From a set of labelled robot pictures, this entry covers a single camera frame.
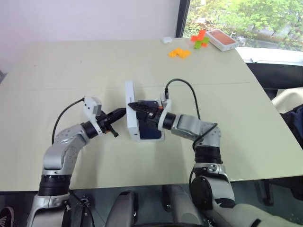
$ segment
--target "white wall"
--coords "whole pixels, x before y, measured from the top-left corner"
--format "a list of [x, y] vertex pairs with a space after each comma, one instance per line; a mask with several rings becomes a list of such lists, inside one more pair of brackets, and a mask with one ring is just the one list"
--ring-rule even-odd
[[179, 0], [0, 0], [0, 70], [32, 41], [175, 36]]

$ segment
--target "window frame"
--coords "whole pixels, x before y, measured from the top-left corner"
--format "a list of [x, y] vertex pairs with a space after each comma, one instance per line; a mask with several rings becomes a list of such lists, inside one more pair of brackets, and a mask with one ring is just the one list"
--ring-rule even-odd
[[[183, 36], [190, 0], [180, 0], [176, 38]], [[237, 47], [246, 63], [269, 63], [303, 66], [303, 52], [280, 49]]]

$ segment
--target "sneaker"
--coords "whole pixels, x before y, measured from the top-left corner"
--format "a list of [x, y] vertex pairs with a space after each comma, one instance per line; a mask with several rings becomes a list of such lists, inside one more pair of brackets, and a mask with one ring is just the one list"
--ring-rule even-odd
[[13, 227], [14, 210], [11, 207], [5, 207], [0, 212], [0, 227]]

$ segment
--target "windowsill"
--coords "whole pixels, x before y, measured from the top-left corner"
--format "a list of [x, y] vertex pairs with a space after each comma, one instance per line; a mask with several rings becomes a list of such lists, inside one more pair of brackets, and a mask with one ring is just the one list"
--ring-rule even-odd
[[303, 66], [303, 52], [279, 49], [237, 47], [246, 63], [267, 63]]

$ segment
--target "window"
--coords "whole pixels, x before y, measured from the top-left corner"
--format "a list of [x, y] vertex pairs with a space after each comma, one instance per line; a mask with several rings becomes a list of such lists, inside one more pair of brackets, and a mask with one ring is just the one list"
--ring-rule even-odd
[[240, 47], [303, 52], [303, 0], [191, 0], [183, 37], [216, 28]]

